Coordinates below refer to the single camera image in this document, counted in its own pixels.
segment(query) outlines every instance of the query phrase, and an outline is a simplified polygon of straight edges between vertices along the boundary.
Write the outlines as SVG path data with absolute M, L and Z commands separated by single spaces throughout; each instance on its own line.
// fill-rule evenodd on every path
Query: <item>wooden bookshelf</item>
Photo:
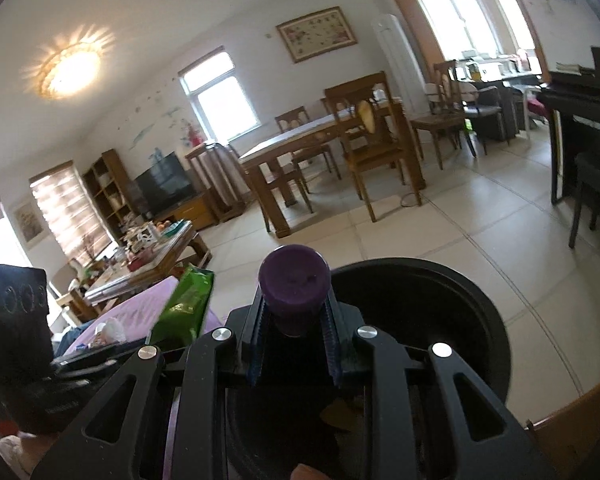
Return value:
M 128 200 L 131 179 L 116 150 L 104 152 L 82 175 L 82 180 L 109 231 L 120 241 L 124 217 L 137 212 Z

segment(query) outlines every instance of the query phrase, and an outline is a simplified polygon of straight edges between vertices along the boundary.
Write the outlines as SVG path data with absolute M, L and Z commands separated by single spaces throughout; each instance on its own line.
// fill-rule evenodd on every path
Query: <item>metal screw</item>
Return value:
M 138 350 L 138 357 L 141 359 L 151 359 L 157 353 L 158 349 L 155 346 L 147 345 Z
M 431 350 L 433 350 L 433 353 L 438 357 L 449 357 L 452 354 L 451 346 L 446 343 L 435 343 L 435 345 L 431 347 Z
M 363 325 L 358 329 L 358 335 L 363 339 L 373 339 L 378 335 L 378 330 L 369 325 Z
M 226 341 L 231 337 L 231 329 L 222 326 L 220 328 L 216 328 L 212 333 L 211 337 L 216 341 Z

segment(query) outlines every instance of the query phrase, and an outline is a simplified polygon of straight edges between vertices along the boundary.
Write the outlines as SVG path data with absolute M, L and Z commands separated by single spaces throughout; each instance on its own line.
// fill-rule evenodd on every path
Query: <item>ceiling light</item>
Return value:
M 104 29 L 85 34 L 78 28 L 68 39 L 55 38 L 54 47 L 43 47 L 45 59 L 27 69 L 32 86 L 46 99 L 63 99 L 96 79 L 106 46 L 112 40 Z

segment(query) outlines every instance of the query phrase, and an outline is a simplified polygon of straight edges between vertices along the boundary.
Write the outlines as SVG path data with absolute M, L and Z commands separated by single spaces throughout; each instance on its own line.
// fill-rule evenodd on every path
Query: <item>plastic bag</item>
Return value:
M 209 270 L 189 266 L 164 306 L 147 342 L 163 351 L 193 343 L 200 335 L 213 280 L 214 275 Z
M 110 317 L 105 322 L 96 325 L 96 330 L 93 333 L 93 339 L 89 343 L 89 348 L 125 342 L 125 328 L 115 317 Z

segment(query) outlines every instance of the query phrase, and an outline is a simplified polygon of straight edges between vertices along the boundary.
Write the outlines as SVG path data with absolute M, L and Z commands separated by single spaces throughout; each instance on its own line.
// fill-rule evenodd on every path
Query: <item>illuminated ceiling lamp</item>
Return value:
M 43 47 L 46 57 L 29 69 L 37 94 L 46 99 L 72 96 L 96 79 L 100 62 L 111 34 L 104 29 L 93 32 L 93 27 L 82 34 L 82 27 L 67 40 L 56 38 L 54 47 Z

